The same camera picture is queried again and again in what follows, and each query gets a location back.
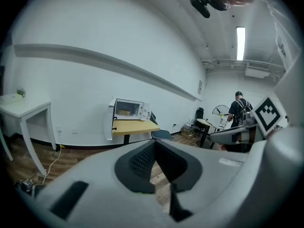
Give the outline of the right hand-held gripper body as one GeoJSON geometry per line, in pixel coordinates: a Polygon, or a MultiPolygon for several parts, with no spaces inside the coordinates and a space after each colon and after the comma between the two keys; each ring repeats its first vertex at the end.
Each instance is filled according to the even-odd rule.
{"type": "Polygon", "coordinates": [[[284,116],[273,98],[264,97],[250,112],[243,114],[243,126],[248,129],[249,141],[265,140],[284,116]]]}

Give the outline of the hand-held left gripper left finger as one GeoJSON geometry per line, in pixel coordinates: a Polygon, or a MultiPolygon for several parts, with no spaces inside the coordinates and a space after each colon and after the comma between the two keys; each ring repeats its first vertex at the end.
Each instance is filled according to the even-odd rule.
{"type": "Polygon", "coordinates": [[[168,228],[172,218],[164,213],[154,194],[134,193],[116,177],[115,162],[146,141],[94,154],[53,180],[38,195],[37,211],[51,228],[168,228]],[[66,218],[51,209],[77,181],[88,184],[66,218]]]}

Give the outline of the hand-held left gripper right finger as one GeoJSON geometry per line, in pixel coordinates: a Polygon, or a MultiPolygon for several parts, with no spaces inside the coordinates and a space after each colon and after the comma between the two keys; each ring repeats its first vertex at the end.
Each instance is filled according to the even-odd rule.
{"type": "Polygon", "coordinates": [[[168,214],[155,228],[225,228],[241,201],[228,189],[247,156],[156,140],[155,160],[170,183],[168,214]]]}

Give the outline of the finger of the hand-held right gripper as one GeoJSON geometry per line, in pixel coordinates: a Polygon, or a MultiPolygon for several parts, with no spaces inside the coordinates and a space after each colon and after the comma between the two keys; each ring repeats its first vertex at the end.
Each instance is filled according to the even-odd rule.
{"type": "Polygon", "coordinates": [[[210,135],[210,140],[218,144],[236,144],[239,136],[245,131],[244,126],[233,127],[210,135]]]}

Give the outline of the round light wooden table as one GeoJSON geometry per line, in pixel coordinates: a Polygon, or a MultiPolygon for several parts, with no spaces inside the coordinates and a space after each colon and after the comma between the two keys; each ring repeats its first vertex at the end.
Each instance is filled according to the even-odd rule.
{"type": "Polygon", "coordinates": [[[197,119],[197,121],[203,125],[203,129],[204,129],[204,132],[203,132],[203,135],[201,137],[201,140],[200,140],[200,143],[198,144],[198,146],[200,148],[203,148],[203,144],[205,142],[205,140],[207,139],[207,136],[209,135],[209,130],[210,128],[214,128],[214,126],[212,124],[210,124],[208,121],[206,121],[205,119],[197,119]]]}

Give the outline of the black standing fan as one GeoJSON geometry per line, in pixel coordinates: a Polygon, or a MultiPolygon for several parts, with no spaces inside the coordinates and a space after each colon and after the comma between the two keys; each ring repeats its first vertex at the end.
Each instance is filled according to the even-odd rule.
{"type": "Polygon", "coordinates": [[[217,115],[220,117],[228,117],[229,115],[229,107],[226,105],[218,105],[214,108],[214,110],[212,111],[213,115],[217,115]]]}

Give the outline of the black chair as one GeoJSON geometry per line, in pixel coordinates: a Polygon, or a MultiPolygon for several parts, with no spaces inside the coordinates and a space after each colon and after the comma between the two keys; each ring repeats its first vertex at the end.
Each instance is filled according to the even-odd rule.
{"type": "Polygon", "coordinates": [[[202,124],[198,121],[198,119],[203,119],[204,109],[199,107],[195,113],[195,126],[201,128],[202,124]]]}

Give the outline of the white air conditioner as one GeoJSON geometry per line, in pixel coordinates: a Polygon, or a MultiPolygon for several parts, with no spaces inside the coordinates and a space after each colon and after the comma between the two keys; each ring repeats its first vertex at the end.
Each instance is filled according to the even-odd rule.
{"type": "Polygon", "coordinates": [[[269,64],[248,61],[245,69],[245,76],[263,79],[270,75],[269,64]]]}

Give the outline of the blue chair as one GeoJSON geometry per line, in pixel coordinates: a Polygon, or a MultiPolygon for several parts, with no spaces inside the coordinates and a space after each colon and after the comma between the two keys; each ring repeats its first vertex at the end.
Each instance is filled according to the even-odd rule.
{"type": "MultiPolygon", "coordinates": [[[[153,112],[151,112],[150,120],[153,123],[155,123],[156,125],[158,125],[156,122],[156,116],[154,115],[153,112]]],[[[163,139],[163,140],[172,141],[172,135],[170,134],[169,131],[166,131],[166,130],[158,130],[158,131],[151,132],[151,136],[153,139],[163,139]]]]}

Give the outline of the ceiling light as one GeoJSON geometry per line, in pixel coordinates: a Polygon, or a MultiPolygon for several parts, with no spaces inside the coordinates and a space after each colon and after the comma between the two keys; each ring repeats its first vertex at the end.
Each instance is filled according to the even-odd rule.
{"type": "Polygon", "coordinates": [[[246,42],[246,28],[237,27],[237,60],[242,61],[244,59],[246,42]]]}

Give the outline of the white table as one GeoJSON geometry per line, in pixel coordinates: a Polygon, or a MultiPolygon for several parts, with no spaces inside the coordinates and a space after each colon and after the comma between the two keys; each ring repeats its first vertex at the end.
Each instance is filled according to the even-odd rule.
{"type": "Polygon", "coordinates": [[[18,120],[23,136],[23,140],[26,144],[26,147],[28,149],[28,152],[35,163],[36,167],[40,171],[40,173],[43,176],[47,176],[47,171],[43,167],[42,163],[40,162],[33,144],[30,139],[28,127],[27,127],[27,120],[41,112],[45,112],[46,114],[46,124],[47,124],[47,131],[48,136],[52,145],[52,148],[54,150],[57,149],[53,127],[52,127],[52,121],[51,121],[51,102],[49,100],[21,100],[16,103],[12,103],[9,105],[0,105],[0,113],[13,117],[16,120],[18,120]]]}

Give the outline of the white wall rail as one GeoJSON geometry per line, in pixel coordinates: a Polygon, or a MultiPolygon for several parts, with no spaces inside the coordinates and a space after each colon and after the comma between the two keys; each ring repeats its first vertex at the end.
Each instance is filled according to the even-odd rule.
{"type": "Polygon", "coordinates": [[[202,101],[198,96],[138,66],[99,52],[58,44],[15,44],[16,57],[44,58],[79,63],[125,75],[154,85],[186,99],[202,101]]]}

